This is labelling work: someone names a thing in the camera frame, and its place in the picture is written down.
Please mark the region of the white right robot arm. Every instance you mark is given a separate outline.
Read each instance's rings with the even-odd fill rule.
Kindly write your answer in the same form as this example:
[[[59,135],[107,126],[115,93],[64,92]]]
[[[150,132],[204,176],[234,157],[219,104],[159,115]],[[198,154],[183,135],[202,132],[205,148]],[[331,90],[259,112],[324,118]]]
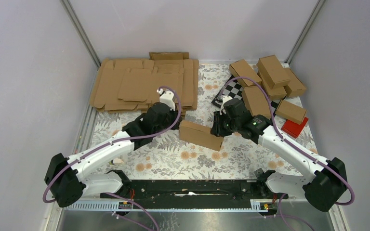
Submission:
[[[301,173],[296,176],[268,170],[259,175],[257,192],[261,197],[285,193],[305,198],[317,210],[328,212],[348,190],[342,160],[337,157],[328,160],[305,149],[283,135],[265,116],[252,116],[242,100],[222,97],[221,108],[213,115],[213,135],[226,137],[238,132],[243,138],[278,154]]]

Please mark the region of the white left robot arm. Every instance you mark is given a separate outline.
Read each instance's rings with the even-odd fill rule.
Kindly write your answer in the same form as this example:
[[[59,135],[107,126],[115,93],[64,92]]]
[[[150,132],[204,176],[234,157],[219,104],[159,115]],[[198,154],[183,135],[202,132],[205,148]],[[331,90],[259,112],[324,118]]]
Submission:
[[[53,156],[44,178],[47,187],[43,201],[67,207],[83,196],[100,193],[126,197],[130,185],[119,173],[95,174],[94,171],[149,144],[155,136],[178,129],[181,120],[181,107],[171,109],[164,103],[156,103],[97,146],[68,157],[62,153]]]

